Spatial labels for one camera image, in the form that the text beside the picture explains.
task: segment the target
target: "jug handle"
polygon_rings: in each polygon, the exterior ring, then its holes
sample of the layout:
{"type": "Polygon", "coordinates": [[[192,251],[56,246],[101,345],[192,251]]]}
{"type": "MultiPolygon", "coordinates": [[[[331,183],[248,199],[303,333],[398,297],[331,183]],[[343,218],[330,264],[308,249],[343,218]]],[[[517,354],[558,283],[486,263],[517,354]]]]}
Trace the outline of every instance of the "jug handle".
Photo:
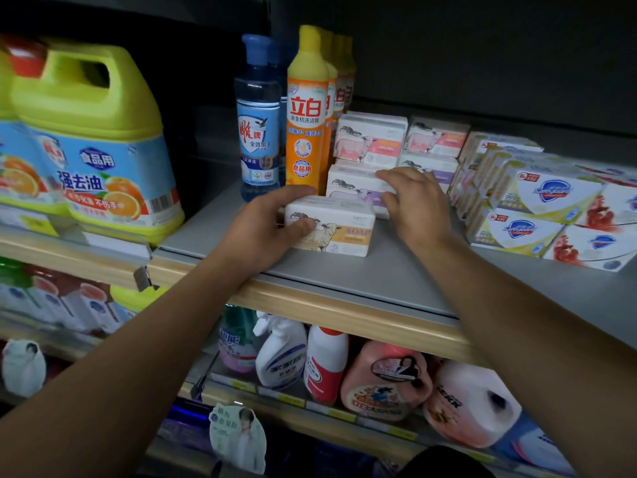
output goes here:
{"type": "Polygon", "coordinates": [[[91,88],[99,91],[117,90],[122,87],[122,71],[126,64],[133,64],[131,55],[122,47],[116,46],[86,46],[53,48],[46,58],[46,65],[42,80],[50,83],[79,82],[83,74],[73,73],[73,67],[66,62],[79,60],[80,62],[102,63],[108,71],[109,87],[91,88]]]}

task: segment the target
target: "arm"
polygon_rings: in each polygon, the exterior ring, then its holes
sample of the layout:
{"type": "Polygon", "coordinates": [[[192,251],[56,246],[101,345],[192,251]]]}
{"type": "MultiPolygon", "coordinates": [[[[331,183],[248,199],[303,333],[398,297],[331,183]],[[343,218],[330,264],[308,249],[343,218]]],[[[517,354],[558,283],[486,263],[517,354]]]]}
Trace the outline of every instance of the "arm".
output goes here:
{"type": "Polygon", "coordinates": [[[634,474],[637,351],[476,255],[431,175],[379,171],[399,236],[476,344],[583,477],[634,474]]]}
{"type": "Polygon", "coordinates": [[[314,228],[303,219],[278,229],[278,208],[313,192],[288,186],[244,206],[192,272],[0,420],[3,474],[133,472],[228,298],[314,228]]]}

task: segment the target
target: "barcode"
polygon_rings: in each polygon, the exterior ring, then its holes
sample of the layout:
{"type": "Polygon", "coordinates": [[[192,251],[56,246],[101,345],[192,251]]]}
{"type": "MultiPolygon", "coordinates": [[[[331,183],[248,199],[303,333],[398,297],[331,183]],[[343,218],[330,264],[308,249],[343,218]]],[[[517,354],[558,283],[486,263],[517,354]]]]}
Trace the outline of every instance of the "barcode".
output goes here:
{"type": "Polygon", "coordinates": [[[170,208],[173,205],[173,199],[170,197],[170,194],[164,194],[159,198],[149,199],[148,200],[148,213],[159,213],[165,209],[170,208]]]}

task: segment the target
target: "gray shelf surface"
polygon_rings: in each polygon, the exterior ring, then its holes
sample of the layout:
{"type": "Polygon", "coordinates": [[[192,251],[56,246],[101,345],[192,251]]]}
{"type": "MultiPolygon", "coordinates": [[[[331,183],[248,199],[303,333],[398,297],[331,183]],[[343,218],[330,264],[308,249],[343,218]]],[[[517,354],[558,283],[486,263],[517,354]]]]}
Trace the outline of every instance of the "gray shelf surface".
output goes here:
{"type": "MultiPolygon", "coordinates": [[[[179,231],[164,240],[163,257],[200,259],[214,249],[243,205],[237,180],[179,231]]],[[[637,348],[637,259],[619,273],[581,268],[489,249],[474,251],[555,300],[584,320],[637,348]]],[[[372,307],[399,306],[405,314],[458,326],[431,276],[396,236],[377,220],[365,258],[291,249],[264,277],[372,307]]]]}

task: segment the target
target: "white spray bottle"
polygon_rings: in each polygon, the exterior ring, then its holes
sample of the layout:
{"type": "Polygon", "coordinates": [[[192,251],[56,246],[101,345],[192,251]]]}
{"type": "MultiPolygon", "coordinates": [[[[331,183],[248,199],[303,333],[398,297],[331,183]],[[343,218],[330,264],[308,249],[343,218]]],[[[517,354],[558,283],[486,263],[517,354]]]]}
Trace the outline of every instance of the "white spray bottle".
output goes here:
{"type": "Polygon", "coordinates": [[[282,389],[303,374],[308,349],[308,336],[302,322],[284,319],[271,313],[257,312],[259,321],[255,335],[271,332],[259,351],[255,367],[261,384],[282,389]]]}

